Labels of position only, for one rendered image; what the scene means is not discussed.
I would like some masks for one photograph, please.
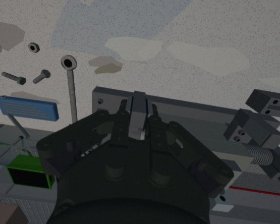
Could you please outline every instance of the red strip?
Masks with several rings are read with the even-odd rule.
[[[232,186],[230,186],[229,188],[237,189],[237,190],[243,190],[243,191],[252,191],[252,192],[257,192],[257,193],[262,193],[262,194],[272,194],[272,195],[280,196],[280,194],[278,194],[278,193],[271,193],[271,192],[266,192],[266,191],[257,191],[257,190],[247,189],[247,188],[238,188],[238,187],[232,187]]]

